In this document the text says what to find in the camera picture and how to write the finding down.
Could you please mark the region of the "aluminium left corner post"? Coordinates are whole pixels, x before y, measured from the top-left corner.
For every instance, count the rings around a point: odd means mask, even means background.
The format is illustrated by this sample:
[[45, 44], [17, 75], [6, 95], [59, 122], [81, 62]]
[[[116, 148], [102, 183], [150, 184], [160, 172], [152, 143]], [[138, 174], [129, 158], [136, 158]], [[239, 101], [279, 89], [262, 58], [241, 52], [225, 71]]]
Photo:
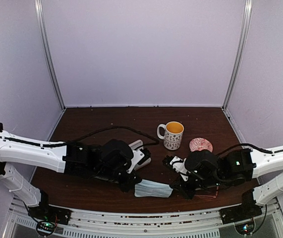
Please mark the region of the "aluminium left corner post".
[[47, 64], [48, 71], [49, 71], [49, 76], [50, 76], [51, 82], [53, 84], [54, 93], [57, 97], [59, 107], [62, 111], [64, 111], [66, 109], [66, 107], [65, 107], [65, 104], [64, 104], [64, 101], [63, 101], [63, 98], [62, 98], [60, 86], [59, 86], [58, 81], [57, 81], [57, 75], [56, 75], [56, 72], [55, 72], [52, 54], [51, 54], [51, 51], [50, 51], [49, 39], [48, 39], [48, 34], [47, 34], [46, 24], [45, 24], [45, 18], [44, 18], [44, 12], [43, 12], [43, 3], [42, 3], [41, 0], [35, 0], [34, 3], [35, 3], [35, 11], [36, 11], [38, 24], [39, 24], [40, 34], [41, 34], [41, 38], [42, 38], [42, 44], [43, 44], [43, 48], [44, 48], [45, 60], [46, 60], [46, 64]]

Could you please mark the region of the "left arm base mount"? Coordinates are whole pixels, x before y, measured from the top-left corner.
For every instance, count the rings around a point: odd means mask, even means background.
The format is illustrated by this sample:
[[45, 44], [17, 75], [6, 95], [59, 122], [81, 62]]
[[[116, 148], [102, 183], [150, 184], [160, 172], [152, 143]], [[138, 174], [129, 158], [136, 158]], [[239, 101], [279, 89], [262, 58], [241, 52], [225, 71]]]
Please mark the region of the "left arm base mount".
[[68, 225], [71, 211], [69, 209], [49, 206], [47, 210], [39, 207], [26, 207], [28, 215], [36, 222], [36, 232], [41, 237], [52, 235], [58, 225]]

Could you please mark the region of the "aluminium corner post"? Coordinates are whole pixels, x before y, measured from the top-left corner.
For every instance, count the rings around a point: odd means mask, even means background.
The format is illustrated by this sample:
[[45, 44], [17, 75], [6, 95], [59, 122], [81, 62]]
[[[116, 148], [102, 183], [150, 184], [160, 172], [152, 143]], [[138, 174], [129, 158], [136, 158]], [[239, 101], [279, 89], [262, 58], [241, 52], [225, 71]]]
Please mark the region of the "aluminium corner post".
[[49, 39], [48, 39], [48, 34], [47, 34], [46, 24], [45, 24], [45, 18], [44, 18], [44, 12], [43, 12], [43, 3], [42, 3], [41, 0], [35, 0], [34, 3], [35, 3], [35, 11], [36, 11], [38, 24], [39, 24], [40, 34], [41, 34], [41, 38], [42, 38], [42, 44], [43, 44], [43, 48], [44, 48], [45, 60], [46, 60], [46, 64], [47, 64], [48, 71], [49, 71], [49, 76], [50, 76], [51, 82], [53, 84], [54, 93], [57, 97], [59, 107], [62, 111], [64, 111], [66, 109], [66, 107], [65, 107], [65, 104], [64, 104], [64, 101], [63, 101], [63, 98], [62, 98], [60, 86], [59, 86], [58, 81], [57, 81], [57, 75], [56, 75], [56, 72], [55, 72], [52, 54], [51, 54], [51, 51], [50, 51]]
[[230, 81], [229, 81], [229, 85], [227, 88], [226, 96], [225, 96], [223, 106], [222, 106], [223, 111], [226, 111], [228, 109], [230, 99], [234, 91], [234, 86], [238, 78], [239, 69], [241, 66], [242, 58], [243, 58], [243, 52], [246, 46], [249, 28], [250, 28], [250, 22], [251, 22], [251, 17], [252, 17], [252, 7], [253, 7], [253, 0], [246, 0], [245, 5], [244, 5], [240, 36], [239, 36], [236, 56], [234, 60], [234, 65], [233, 65], [232, 73], [230, 76]]

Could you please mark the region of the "red patterned ceramic bowl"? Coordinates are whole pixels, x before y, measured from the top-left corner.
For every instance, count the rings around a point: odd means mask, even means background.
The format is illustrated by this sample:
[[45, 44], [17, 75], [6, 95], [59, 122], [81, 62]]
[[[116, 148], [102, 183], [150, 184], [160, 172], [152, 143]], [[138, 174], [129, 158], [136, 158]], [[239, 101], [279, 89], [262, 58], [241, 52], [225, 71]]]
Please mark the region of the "red patterned ceramic bowl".
[[194, 138], [189, 143], [189, 149], [191, 152], [194, 151], [202, 151], [202, 150], [208, 150], [210, 152], [213, 151], [213, 146], [210, 141], [208, 141], [205, 138]]

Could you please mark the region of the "aluminium right corner post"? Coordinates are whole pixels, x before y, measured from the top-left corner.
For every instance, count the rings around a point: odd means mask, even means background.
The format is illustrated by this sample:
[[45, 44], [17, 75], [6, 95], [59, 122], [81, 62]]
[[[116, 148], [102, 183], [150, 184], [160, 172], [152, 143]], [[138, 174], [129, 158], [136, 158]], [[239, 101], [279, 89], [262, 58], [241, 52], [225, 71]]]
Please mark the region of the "aluminium right corner post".
[[253, 0], [246, 0], [245, 5], [244, 5], [240, 36], [239, 36], [236, 56], [234, 60], [234, 65], [233, 65], [232, 73], [230, 76], [230, 81], [229, 81], [229, 85], [227, 88], [226, 96], [225, 96], [223, 106], [222, 106], [223, 111], [226, 111], [228, 109], [230, 99], [234, 91], [234, 86], [238, 78], [239, 69], [241, 66], [242, 58], [243, 58], [243, 52], [246, 46], [249, 28], [250, 28], [250, 22], [251, 22], [251, 17], [252, 17], [252, 7], [253, 7]]

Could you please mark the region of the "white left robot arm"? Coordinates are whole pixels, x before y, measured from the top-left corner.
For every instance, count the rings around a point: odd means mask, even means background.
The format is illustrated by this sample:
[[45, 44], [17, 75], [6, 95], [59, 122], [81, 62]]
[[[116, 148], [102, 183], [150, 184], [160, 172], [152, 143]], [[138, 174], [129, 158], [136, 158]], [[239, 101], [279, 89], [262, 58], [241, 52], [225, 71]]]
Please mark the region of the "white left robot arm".
[[47, 142], [9, 133], [0, 122], [0, 180], [43, 220], [54, 216], [47, 194], [27, 182], [13, 163], [114, 182], [121, 191], [128, 192], [141, 182], [136, 170], [149, 164], [150, 157], [141, 140], [127, 144], [112, 139], [104, 145], [86, 145], [79, 141]]

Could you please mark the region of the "light blue cleaning cloth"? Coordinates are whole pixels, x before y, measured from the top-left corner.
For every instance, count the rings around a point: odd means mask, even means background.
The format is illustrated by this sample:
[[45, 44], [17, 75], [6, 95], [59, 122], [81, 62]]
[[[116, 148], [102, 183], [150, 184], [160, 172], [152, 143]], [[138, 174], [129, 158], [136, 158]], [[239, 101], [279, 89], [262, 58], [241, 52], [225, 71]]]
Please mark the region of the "light blue cleaning cloth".
[[134, 196], [169, 198], [172, 191], [173, 189], [168, 184], [143, 179], [135, 185]]

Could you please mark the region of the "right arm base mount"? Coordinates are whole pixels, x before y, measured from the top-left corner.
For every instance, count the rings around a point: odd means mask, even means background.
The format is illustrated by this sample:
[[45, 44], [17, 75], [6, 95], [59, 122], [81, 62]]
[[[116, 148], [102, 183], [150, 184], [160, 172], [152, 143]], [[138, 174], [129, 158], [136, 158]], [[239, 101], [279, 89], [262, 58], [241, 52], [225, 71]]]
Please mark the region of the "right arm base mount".
[[222, 223], [234, 223], [234, 228], [239, 235], [250, 236], [259, 230], [256, 228], [255, 217], [262, 215], [262, 207], [257, 205], [237, 205], [223, 208], [219, 211]]

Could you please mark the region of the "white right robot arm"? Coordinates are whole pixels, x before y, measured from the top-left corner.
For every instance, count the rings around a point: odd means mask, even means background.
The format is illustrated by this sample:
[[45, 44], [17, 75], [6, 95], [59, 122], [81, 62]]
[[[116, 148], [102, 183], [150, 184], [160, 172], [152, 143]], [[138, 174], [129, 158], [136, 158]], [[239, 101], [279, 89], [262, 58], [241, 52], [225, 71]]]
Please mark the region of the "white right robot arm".
[[178, 174], [170, 187], [192, 199], [199, 190], [238, 186], [260, 176], [283, 170], [283, 146], [263, 149], [243, 143], [214, 154], [194, 150], [184, 159], [166, 156], [163, 165]]

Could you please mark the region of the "white floral mug yellow inside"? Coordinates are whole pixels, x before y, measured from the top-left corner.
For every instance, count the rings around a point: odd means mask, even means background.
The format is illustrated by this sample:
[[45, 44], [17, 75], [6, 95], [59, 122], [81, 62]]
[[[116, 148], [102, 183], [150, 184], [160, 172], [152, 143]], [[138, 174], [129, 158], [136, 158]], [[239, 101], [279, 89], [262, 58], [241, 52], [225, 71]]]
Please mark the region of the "white floral mug yellow inside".
[[177, 121], [170, 121], [157, 127], [157, 137], [163, 140], [164, 147], [171, 151], [180, 148], [183, 133], [184, 126]]

